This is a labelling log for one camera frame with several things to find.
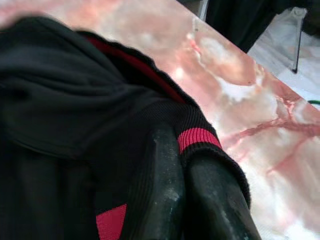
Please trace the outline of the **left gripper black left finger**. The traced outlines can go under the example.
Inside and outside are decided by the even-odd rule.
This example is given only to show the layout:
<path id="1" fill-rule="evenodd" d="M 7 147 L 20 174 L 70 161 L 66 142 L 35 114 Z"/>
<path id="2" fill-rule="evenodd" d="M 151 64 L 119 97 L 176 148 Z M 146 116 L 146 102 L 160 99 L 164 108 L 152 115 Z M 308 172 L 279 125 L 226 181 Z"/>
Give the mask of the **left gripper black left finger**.
<path id="1" fill-rule="evenodd" d="M 148 240 L 179 240 L 186 202 L 185 183 L 174 130 L 157 126 L 151 135 L 152 194 L 147 212 Z"/>

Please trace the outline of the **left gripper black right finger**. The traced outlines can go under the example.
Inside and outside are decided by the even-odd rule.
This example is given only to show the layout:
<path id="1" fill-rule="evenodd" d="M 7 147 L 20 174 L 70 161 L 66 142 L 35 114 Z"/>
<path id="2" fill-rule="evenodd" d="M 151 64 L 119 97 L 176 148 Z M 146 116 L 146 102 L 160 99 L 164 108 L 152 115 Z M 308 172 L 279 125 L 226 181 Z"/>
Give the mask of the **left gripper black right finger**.
<path id="1" fill-rule="evenodd" d="M 259 240 L 244 193 L 218 156 L 197 153 L 185 171 L 186 240 Z"/>

